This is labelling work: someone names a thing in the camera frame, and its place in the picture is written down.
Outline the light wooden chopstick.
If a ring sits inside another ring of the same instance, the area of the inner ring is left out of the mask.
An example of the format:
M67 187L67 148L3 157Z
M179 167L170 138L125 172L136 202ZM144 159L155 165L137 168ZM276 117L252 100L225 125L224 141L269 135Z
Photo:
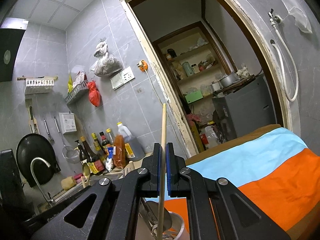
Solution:
M163 239L163 224L164 224L164 196L165 196L165 172L166 172L166 156L165 145L167 135L167 106L164 103L162 109L162 130L161 130L161 165L160 165L160 180L159 180L159 202L158 202L158 225L157 239Z

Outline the gold metal spoon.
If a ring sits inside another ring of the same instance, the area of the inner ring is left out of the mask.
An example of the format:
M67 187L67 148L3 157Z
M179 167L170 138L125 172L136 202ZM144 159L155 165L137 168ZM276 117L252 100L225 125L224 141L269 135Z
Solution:
M89 185L89 179L91 176L91 171L87 163L83 163L82 165L82 174L84 175L84 178L82 178L82 185L84 188L86 188Z

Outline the orange-red spice bag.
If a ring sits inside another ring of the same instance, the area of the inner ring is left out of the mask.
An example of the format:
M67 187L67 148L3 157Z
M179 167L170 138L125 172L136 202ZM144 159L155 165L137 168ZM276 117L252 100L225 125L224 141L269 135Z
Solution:
M125 159L125 143L124 138L121 134L118 134L114 140L115 152L113 155L113 163L115 167L124 169L126 166Z

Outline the red-label sauce bottle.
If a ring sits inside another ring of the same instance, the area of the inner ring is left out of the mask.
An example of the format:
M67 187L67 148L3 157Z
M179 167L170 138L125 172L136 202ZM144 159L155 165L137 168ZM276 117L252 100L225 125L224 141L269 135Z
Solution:
M106 155L108 156L109 155L108 148L111 147L111 144L107 140L104 132L100 132L99 135L101 137L101 145L103 147L103 150L105 151Z

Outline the white plastic utensil caddy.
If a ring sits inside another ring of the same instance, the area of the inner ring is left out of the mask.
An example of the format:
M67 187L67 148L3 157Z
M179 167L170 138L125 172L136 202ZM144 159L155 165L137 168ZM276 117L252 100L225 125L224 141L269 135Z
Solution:
M164 235L169 236L165 239L190 239L183 218L177 213L171 211L169 213L172 218L172 226L164 232ZM135 239L155 239L141 215L138 215Z

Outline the dark soy sauce bottle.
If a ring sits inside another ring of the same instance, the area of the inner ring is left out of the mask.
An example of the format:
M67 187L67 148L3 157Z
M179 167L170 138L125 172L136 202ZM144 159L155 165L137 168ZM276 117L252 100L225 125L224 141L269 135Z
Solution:
M101 160L98 157L98 155L95 154L91 150L86 138L84 136L81 136L80 140L81 140L81 142L82 142L82 144L84 146L84 149L85 149L85 151L87 153L87 164L88 164L88 166L90 168L90 171L93 174L101 175L103 173L103 170L105 169L103 163L101 162Z

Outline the green box on shelf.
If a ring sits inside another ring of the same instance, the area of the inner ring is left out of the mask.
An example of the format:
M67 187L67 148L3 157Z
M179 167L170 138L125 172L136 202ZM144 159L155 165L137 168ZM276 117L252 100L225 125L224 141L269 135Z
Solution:
M196 90L194 92L188 93L185 96L187 103L193 103L195 101L201 100L202 98L203 98L203 95L200 90Z

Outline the hanging mesh strainer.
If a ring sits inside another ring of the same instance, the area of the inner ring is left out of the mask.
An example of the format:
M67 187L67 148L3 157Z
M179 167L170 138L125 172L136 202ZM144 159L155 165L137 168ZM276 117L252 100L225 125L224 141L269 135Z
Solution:
M64 159L71 164L79 163L80 162L79 154L74 148L72 148L71 146L67 146L65 144L65 141L64 141L64 138L63 138L62 133L60 131L60 127L59 127L59 124L57 122L56 117L54 117L54 122L55 122L57 132L58 132L58 134L61 138L61 141L63 143L62 155L63 155Z

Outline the red plastic bag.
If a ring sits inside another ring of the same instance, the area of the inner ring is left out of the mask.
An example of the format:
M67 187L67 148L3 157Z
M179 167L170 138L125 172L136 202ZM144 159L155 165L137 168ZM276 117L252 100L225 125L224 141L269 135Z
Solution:
M99 90L97 89L95 81L88 82L87 87L88 87L88 98L90 103L95 107L99 107L101 95Z

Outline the striped blue orange brown cloth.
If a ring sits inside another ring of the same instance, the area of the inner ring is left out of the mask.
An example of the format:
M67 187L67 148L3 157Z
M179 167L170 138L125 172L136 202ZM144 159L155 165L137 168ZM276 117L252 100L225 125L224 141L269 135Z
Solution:
M289 130L268 125L187 162L230 179L291 239L319 239L319 156Z

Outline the grey metal cabinet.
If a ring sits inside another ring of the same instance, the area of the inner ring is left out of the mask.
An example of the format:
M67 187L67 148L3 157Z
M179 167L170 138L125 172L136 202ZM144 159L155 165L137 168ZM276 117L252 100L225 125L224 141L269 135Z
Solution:
M263 75L232 92L214 96L212 101L227 141L277 123Z

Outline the hanging clear bag of goods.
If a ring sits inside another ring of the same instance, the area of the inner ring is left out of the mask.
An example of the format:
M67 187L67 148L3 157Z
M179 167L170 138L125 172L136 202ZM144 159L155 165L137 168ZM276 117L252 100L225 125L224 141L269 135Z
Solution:
M106 41L100 41L93 56L97 59L92 64L89 71L98 77L111 76L122 70L120 61L108 52L108 44Z

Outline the hanging white mesh bag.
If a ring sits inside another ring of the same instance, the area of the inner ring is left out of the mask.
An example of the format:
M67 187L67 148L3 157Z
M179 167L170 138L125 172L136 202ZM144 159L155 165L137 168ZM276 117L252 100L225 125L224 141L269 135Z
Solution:
M295 18L295 25L300 29L300 31L306 34L311 34L312 27L310 21L299 3L296 0L281 1L287 9L288 14Z

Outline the orange wall plug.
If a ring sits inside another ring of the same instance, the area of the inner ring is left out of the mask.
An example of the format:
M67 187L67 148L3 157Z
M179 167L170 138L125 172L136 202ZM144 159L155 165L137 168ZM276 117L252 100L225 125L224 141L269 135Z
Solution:
M140 60L137 63L137 67L142 71L142 72L146 72L148 70L148 64L146 61L144 60Z

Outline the metal wall tap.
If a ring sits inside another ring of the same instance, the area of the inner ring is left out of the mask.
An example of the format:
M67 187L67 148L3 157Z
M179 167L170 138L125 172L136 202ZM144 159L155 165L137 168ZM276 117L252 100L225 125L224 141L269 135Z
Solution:
M281 24L283 19L277 14L274 15L273 12L274 12L274 10L272 8L268 12L268 16L269 16L271 25Z

